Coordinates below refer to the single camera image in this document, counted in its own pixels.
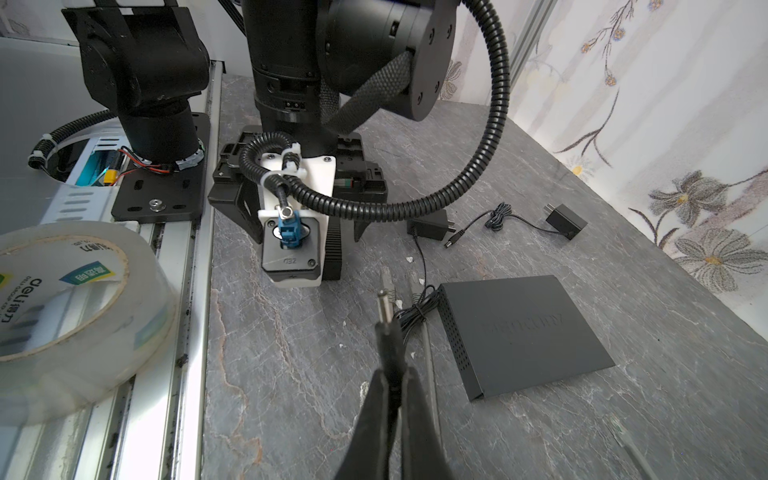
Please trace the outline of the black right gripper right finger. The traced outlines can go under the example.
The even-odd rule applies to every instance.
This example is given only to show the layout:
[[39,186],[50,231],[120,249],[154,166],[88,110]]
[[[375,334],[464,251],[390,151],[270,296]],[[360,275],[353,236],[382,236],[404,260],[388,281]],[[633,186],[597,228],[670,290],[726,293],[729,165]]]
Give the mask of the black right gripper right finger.
[[453,479],[417,371],[407,367],[400,386],[401,478]]

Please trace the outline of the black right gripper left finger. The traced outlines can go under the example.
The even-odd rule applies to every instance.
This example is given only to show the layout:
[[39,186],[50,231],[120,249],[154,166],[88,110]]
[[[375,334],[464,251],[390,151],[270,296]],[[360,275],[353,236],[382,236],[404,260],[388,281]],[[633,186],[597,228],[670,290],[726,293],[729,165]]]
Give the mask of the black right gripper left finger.
[[347,452],[335,479],[388,479],[390,389],[381,369],[374,371]]

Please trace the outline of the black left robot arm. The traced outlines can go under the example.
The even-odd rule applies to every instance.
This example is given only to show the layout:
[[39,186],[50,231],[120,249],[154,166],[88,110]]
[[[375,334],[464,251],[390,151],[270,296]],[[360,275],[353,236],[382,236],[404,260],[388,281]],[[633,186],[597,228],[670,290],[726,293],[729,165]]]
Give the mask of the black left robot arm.
[[[445,187],[425,197],[383,203],[332,197],[302,180],[272,174],[261,156],[293,144],[320,156],[379,110],[419,121],[433,108],[454,42],[454,1],[244,1],[223,8],[245,35],[263,130],[239,158],[243,177],[281,202],[362,225],[436,212],[463,196],[488,167],[510,99],[508,44],[488,1],[466,7],[485,41],[491,103],[473,156]],[[58,144],[118,119],[139,167],[170,176],[195,167],[202,147],[189,101],[209,81],[208,52],[190,11],[174,1],[128,6],[95,1],[63,16],[79,46],[83,76],[101,110],[42,137],[28,164],[48,165]]]

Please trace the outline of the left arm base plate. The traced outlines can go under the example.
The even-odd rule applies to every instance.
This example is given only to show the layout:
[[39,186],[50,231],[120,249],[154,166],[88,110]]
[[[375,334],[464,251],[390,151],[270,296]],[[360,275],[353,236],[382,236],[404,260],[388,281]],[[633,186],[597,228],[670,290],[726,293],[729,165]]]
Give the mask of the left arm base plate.
[[111,214],[117,221],[195,221],[204,207],[210,118],[185,109],[164,117],[123,115],[129,153],[163,175],[138,168],[122,178]]

